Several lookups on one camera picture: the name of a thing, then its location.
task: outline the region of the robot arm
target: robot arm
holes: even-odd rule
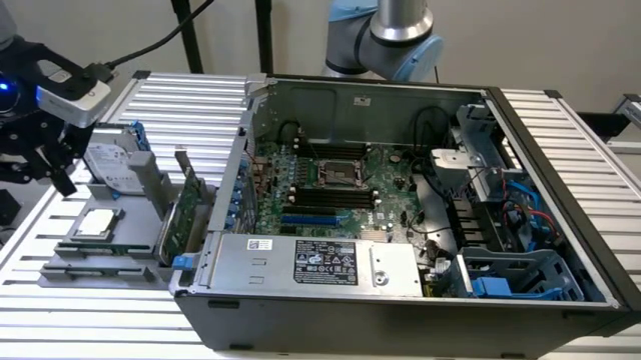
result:
[[[43,73],[43,62],[55,73]],[[64,196],[76,191],[67,169],[84,155],[109,92],[88,70],[17,36],[0,1],[0,155],[25,160],[0,161],[0,181],[49,179]]]
[[[324,76],[422,81],[439,59],[426,0],[334,0]]]

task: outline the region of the green circuit board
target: green circuit board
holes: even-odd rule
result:
[[[262,179],[270,179],[268,191],[262,183],[258,191],[258,221],[254,233],[260,235],[298,235],[310,237],[343,237],[348,239],[371,239],[374,236],[382,241],[406,242],[407,228],[402,226],[402,213],[407,219],[419,212],[420,205],[415,191],[411,190],[411,159],[402,158],[404,149],[390,145],[372,145],[359,164],[362,166],[362,190],[376,190],[380,199],[375,208],[336,208],[336,216],[342,219],[338,226],[296,225],[295,234],[282,234],[280,223],[283,207],[288,206],[287,192],[295,183],[304,188],[323,188],[319,186],[319,162],[346,160],[331,158],[299,157],[284,146],[272,142],[258,144],[256,159],[267,161],[270,166],[262,167]],[[306,168],[300,176],[300,167]],[[348,188],[348,184],[334,182],[335,188]]]

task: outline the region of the motherboard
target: motherboard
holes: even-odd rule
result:
[[[254,233],[419,244],[407,228],[420,212],[407,153],[378,144],[259,143]]]

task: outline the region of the computer component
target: computer component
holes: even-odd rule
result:
[[[613,286],[630,278],[594,252],[603,240],[498,89],[298,76],[251,87],[268,95],[169,282],[208,347],[529,359],[637,321],[638,290]],[[239,197],[224,189],[246,159],[260,188]],[[215,225],[244,201],[254,223]]]

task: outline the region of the red cable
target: red cable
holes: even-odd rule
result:
[[[537,211],[537,210],[530,210],[530,213],[533,215],[538,215],[541,218],[543,218],[550,225],[551,228],[551,233],[554,234],[554,237],[557,236],[557,229],[554,228],[554,221],[551,220],[550,215],[547,215],[545,212]]]

